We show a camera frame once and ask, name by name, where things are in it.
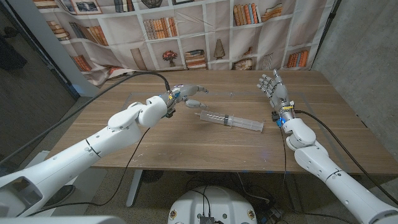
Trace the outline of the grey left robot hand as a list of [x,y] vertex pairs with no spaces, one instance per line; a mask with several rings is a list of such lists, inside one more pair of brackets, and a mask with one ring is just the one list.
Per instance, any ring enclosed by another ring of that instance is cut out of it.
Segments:
[[201,85],[181,84],[174,86],[166,103],[167,109],[173,109],[179,102],[184,102],[185,106],[188,108],[207,108],[208,106],[206,104],[189,98],[198,92],[208,93],[208,90]]

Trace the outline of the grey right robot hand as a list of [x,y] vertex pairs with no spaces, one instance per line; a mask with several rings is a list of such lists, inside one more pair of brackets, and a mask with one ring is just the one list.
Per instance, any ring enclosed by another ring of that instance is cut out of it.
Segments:
[[282,77],[276,69],[273,70],[273,74],[274,78],[263,74],[257,87],[269,99],[273,108],[272,120],[281,126],[285,122],[294,119],[294,102],[289,99]]

